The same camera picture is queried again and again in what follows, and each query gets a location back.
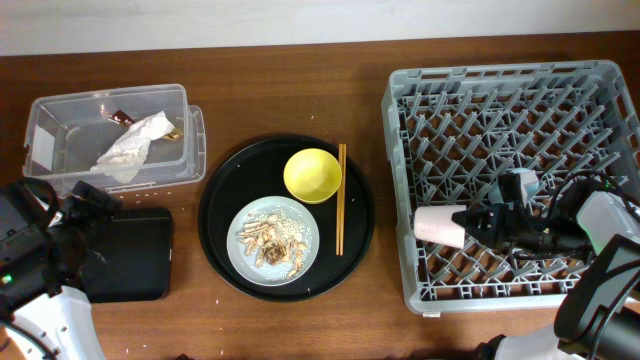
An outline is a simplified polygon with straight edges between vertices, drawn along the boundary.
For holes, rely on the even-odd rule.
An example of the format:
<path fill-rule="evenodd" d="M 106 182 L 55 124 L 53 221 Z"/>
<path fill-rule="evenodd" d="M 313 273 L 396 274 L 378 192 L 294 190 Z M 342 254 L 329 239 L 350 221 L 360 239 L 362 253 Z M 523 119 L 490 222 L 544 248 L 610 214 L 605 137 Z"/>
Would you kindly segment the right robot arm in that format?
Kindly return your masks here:
<path fill-rule="evenodd" d="M 607 173 L 566 177 L 545 217 L 521 201 L 458 211 L 453 223 L 482 245 L 521 260 L 574 258 L 587 264 L 554 323 L 527 336 L 498 335 L 479 344 L 476 359 L 636 359 L 639 315 L 639 209 Z"/>

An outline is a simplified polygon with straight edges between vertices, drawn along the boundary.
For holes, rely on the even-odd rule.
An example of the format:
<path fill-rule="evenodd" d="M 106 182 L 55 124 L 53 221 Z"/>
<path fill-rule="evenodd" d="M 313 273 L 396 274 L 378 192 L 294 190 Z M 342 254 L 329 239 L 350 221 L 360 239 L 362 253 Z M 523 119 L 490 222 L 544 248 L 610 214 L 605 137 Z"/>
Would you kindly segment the white napkin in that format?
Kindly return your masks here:
<path fill-rule="evenodd" d="M 151 142 L 174 129 L 164 111 L 137 121 L 97 159 L 90 170 L 101 171 L 119 183 L 129 183 L 144 165 Z"/>

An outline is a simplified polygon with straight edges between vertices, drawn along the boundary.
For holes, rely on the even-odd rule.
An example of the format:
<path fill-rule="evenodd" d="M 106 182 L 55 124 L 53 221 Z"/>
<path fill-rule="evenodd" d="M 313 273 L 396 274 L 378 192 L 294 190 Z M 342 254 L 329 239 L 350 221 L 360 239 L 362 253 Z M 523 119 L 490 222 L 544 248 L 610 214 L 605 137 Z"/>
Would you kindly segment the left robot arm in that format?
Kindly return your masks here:
<path fill-rule="evenodd" d="M 27 359 L 101 359 L 82 274 L 121 203 L 79 181 L 59 199 L 42 179 L 1 190 L 1 325 Z"/>

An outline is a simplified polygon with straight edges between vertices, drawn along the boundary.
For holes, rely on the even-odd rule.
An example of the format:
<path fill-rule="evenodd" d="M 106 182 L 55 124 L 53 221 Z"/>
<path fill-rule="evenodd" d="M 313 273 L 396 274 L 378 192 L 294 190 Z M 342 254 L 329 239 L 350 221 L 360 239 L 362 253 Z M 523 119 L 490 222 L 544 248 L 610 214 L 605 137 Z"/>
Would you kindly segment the grey plate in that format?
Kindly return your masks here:
<path fill-rule="evenodd" d="M 289 217 L 300 220 L 311 229 L 311 235 L 307 237 L 310 248 L 304 262 L 304 269 L 300 275 L 290 279 L 283 277 L 285 274 L 283 266 L 267 267 L 266 269 L 255 268 L 252 258 L 244 255 L 244 245 L 236 237 L 241 225 L 248 221 L 252 214 L 270 214 L 278 210 L 283 210 Z M 247 204 L 236 214 L 229 226 L 226 244 L 229 260 L 242 278 L 254 285 L 279 287 L 299 279 L 311 268 L 319 252 L 320 234 L 313 215 L 301 203 L 282 196 L 268 196 Z"/>

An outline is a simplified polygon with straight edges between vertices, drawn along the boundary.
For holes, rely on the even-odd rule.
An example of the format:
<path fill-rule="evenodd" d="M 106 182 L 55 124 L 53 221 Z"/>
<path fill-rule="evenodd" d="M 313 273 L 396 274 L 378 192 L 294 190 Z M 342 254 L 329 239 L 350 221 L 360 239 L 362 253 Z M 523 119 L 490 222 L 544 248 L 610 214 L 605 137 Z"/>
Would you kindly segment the pink plastic cup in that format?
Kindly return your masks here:
<path fill-rule="evenodd" d="M 415 238 L 461 249 L 464 246 L 465 230 L 452 220 L 452 215 L 465 210 L 464 205 L 419 207 L 414 214 Z"/>

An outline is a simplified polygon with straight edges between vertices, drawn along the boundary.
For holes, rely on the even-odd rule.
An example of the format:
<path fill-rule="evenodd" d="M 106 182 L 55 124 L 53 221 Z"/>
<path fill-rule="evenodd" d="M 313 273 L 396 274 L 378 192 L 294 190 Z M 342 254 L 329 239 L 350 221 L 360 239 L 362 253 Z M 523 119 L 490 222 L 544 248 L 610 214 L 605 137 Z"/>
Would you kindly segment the yellow plastic bowl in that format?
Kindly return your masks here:
<path fill-rule="evenodd" d="M 328 151 L 307 148 L 289 158 L 284 166 L 283 180 L 293 197 L 307 204 L 319 204 L 338 191 L 342 169 Z"/>

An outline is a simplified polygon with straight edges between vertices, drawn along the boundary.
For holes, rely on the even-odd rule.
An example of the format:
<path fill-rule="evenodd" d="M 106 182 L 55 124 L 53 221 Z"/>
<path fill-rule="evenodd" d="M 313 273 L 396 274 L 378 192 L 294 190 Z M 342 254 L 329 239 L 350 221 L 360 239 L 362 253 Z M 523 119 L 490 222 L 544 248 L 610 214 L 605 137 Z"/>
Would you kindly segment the wooden chopstick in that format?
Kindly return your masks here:
<path fill-rule="evenodd" d="M 343 189 L 343 197 L 342 197 L 342 200 L 343 200 L 343 213 L 342 213 L 342 215 L 343 215 L 343 219 L 342 219 L 342 235 L 343 235 L 343 236 L 342 236 L 342 256 L 344 255 L 344 218 L 345 218 L 344 213 L 345 213 L 345 192 L 346 192 L 346 190 L 345 190 L 345 187 L 346 187 L 346 156 L 347 156 L 347 145 L 346 145 L 346 144 L 344 144 L 344 155 L 343 155 L 343 160 L 344 160 L 343 170 L 344 170 L 344 172 L 343 172 L 343 185 L 342 185 L 342 189 Z"/>
<path fill-rule="evenodd" d="M 343 219 L 343 189 L 342 189 L 342 185 L 343 185 L 343 165 L 344 165 L 344 160 L 343 160 L 343 155 L 344 155 L 344 144 L 340 143 L 338 146 L 338 163 L 339 163 L 339 167 L 340 167 L 340 179 L 339 179 L 339 185 L 338 185 L 338 190 L 337 190 L 337 197 L 336 197 L 336 255 L 337 256 L 342 256 L 342 219 Z"/>

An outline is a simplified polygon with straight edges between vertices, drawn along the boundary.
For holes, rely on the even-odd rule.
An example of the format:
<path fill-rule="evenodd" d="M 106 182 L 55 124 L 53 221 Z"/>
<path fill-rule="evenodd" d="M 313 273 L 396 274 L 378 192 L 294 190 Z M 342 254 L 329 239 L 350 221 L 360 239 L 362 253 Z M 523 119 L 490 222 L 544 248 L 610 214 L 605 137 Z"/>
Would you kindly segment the peanut shells and rice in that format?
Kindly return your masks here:
<path fill-rule="evenodd" d="M 252 258 L 255 268 L 283 266 L 286 279 L 302 273 L 310 235 L 309 226 L 289 217 L 283 210 L 252 214 L 236 233 L 244 245 L 244 255 Z"/>

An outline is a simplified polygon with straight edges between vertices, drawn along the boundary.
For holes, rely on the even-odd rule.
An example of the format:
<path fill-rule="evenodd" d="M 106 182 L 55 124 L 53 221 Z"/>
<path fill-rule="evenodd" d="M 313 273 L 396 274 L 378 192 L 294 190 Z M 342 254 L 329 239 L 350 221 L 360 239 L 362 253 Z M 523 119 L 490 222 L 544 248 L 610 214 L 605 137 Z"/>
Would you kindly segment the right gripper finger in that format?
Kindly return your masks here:
<path fill-rule="evenodd" d="M 521 175 L 506 173 L 497 179 L 498 204 L 520 205 L 522 202 Z"/>
<path fill-rule="evenodd" d="M 461 226 L 468 235 L 492 249 L 500 249 L 503 246 L 504 219 L 504 204 L 458 211 L 451 215 L 451 220 Z"/>

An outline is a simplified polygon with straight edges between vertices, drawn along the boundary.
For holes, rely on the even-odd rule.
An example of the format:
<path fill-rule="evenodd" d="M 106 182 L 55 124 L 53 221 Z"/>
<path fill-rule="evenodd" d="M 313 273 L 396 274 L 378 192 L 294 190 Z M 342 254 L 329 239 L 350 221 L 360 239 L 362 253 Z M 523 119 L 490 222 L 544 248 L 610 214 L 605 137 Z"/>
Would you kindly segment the gold snack wrapper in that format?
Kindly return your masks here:
<path fill-rule="evenodd" d="M 128 114 L 126 114 L 122 110 L 116 111 L 114 114 L 110 115 L 108 119 L 114 123 L 117 123 L 124 127 L 130 127 L 136 123 L 136 120 L 131 118 Z M 181 128 L 175 127 L 171 132 L 163 136 L 163 139 L 170 141 L 177 141 L 184 136 L 184 131 Z"/>

